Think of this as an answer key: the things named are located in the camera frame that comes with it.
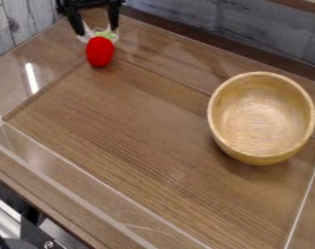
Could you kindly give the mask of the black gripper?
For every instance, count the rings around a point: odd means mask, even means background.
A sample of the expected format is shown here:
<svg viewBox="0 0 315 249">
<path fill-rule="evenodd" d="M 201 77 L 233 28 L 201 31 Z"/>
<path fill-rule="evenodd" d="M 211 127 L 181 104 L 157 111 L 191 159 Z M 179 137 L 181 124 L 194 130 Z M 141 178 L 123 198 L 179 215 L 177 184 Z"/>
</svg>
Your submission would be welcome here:
<svg viewBox="0 0 315 249">
<path fill-rule="evenodd" d="M 80 14 L 76 9 L 107 7 L 108 21 L 111 31 L 118 29 L 118 15 L 119 6 L 124 3 L 124 0 L 55 0 L 56 8 L 64 9 L 67 21 L 78 36 L 84 35 L 84 26 Z"/>
</svg>

